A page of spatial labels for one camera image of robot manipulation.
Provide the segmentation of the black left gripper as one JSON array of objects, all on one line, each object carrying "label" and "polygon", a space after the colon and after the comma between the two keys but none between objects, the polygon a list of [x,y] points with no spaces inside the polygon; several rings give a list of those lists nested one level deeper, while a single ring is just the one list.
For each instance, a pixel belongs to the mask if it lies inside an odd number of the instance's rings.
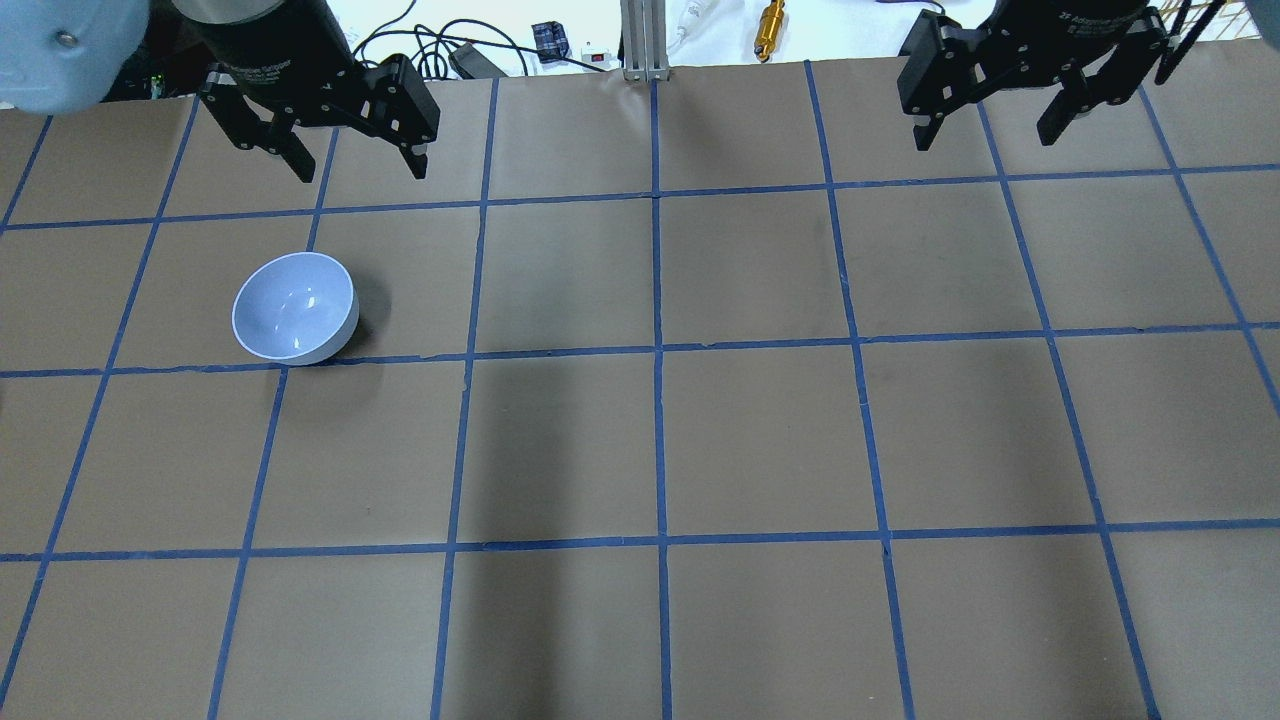
[{"label": "black left gripper", "polygon": [[[398,149],[416,181],[428,176],[428,149],[442,110],[403,54],[358,67],[325,1],[177,1],[177,12],[209,47],[198,99],[241,150],[280,158],[303,183],[316,161],[294,129],[349,126]],[[271,111],[260,117],[250,100]]]}]

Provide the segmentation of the light blue robot arm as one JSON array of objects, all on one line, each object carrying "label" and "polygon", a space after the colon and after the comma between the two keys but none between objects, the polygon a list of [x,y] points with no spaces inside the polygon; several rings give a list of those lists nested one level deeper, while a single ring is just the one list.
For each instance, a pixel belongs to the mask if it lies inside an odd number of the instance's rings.
[{"label": "light blue robot arm", "polygon": [[[325,1],[175,1],[212,56],[196,92],[238,149],[285,160],[302,182],[316,161],[297,127],[348,127],[399,149],[428,173],[442,110],[413,63],[358,61]],[[5,1],[3,101],[63,115],[101,102],[143,45],[148,1]],[[1165,83],[1192,45],[1146,1],[998,1],[974,29],[924,10],[901,46],[902,111],[928,150],[945,118],[992,94],[1056,88],[1036,129],[1053,145],[1082,114],[1126,102],[1147,77]]]}]

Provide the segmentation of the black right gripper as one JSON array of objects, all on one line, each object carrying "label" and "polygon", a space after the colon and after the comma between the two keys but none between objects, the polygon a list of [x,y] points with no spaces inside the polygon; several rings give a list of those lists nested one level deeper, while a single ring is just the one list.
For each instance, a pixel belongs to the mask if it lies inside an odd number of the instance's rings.
[{"label": "black right gripper", "polygon": [[1059,86],[1036,124],[1052,146],[1078,117],[1126,102],[1151,70],[1162,72],[1169,31],[1147,1],[997,1],[972,29],[920,13],[899,55],[916,150],[931,149],[946,117],[991,94]]}]

